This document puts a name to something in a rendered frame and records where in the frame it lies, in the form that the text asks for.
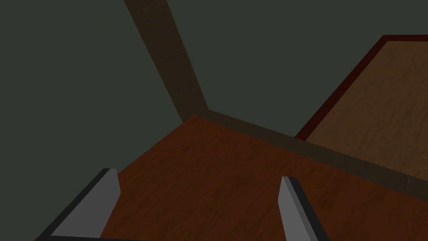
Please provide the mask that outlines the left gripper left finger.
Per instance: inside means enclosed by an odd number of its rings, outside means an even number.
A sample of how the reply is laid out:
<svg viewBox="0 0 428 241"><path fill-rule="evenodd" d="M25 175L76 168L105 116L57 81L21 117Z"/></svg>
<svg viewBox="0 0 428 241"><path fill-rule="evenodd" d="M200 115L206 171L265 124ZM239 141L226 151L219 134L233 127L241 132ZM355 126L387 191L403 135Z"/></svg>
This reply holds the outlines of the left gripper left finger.
<svg viewBox="0 0 428 241"><path fill-rule="evenodd" d="M117 170L102 169L38 239L99 240L120 194Z"/></svg>

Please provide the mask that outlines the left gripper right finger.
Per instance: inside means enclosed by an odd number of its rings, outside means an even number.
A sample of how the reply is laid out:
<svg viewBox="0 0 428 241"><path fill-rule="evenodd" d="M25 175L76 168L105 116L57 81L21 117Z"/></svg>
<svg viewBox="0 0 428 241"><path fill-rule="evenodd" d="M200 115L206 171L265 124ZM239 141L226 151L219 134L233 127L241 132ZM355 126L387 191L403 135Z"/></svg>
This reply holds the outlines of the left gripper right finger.
<svg viewBox="0 0 428 241"><path fill-rule="evenodd" d="M297 178L281 177L278 206L286 241L330 241Z"/></svg>

